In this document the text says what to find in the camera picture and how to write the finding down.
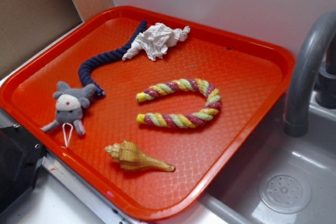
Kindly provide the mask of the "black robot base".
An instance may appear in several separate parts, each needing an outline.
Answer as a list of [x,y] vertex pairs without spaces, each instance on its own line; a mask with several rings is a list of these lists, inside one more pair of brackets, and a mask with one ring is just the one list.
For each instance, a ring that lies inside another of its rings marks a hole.
[[1,216],[35,189],[45,152],[24,127],[1,128]]

